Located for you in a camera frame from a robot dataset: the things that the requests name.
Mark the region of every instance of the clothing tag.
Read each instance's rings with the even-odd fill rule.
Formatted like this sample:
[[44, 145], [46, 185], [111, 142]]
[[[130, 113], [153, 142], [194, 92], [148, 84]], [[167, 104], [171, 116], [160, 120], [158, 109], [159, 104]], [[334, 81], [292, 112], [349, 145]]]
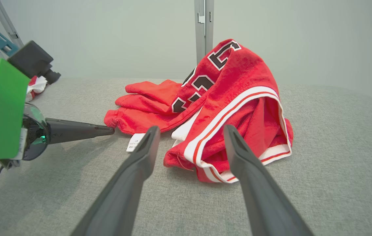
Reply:
[[11, 158], [11, 160], [22, 160], [23, 159], [24, 148], [26, 147], [26, 138], [27, 138], [27, 129], [21, 128], [18, 153], [14, 158]]
[[131, 140], [129, 140], [128, 148], [126, 148], [126, 151], [128, 152], [134, 151], [135, 148], [138, 146], [138, 143], [144, 137], [144, 135], [145, 133], [134, 133]]

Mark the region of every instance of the green card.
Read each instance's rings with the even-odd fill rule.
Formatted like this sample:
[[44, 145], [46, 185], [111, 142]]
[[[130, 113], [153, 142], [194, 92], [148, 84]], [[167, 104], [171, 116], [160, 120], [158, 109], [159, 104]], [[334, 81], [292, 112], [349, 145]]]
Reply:
[[0, 159], [18, 153], [24, 103], [30, 79], [0, 59]]

